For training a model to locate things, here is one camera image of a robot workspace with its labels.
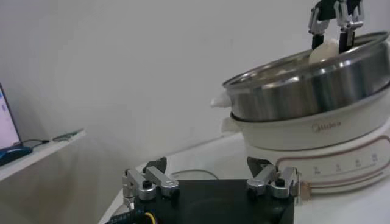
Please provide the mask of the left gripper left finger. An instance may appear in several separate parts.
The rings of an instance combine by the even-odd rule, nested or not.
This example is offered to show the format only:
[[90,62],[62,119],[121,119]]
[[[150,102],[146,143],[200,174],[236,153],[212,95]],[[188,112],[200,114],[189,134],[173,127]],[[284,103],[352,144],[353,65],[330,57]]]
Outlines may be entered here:
[[122,194],[125,200],[138,198],[151,201],[157,198],[157,191],[162,197],[175,200],[180,195],[180,185],[175,179],[165,175],[166,158],[151,161],[139,172],[127,169],[122,175]]

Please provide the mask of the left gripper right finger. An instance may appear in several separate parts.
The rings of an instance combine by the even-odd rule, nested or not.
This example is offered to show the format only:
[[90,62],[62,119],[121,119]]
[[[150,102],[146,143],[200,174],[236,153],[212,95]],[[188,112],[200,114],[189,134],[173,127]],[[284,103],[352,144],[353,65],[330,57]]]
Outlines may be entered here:
[[246,181],[250,197],[257,198],[266,194],[277,199],[300,197],[300,173],[295,167],[280,170],[268,160],[253,157],[247,157],[247,165],[253,175]]

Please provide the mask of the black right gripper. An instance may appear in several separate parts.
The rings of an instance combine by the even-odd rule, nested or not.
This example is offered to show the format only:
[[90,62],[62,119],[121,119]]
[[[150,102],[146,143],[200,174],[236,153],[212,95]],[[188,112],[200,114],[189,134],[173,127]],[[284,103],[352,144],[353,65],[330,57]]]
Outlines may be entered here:
[[324,42],[324,33],[328,28],[329,20],[335,18],[341,31],[339,36],[339,53],[353,48],[355,31],[364,24],[363,1],[320,0],[316,7],[311,9],[308,23],[308,32],[312,34],[312,50]]

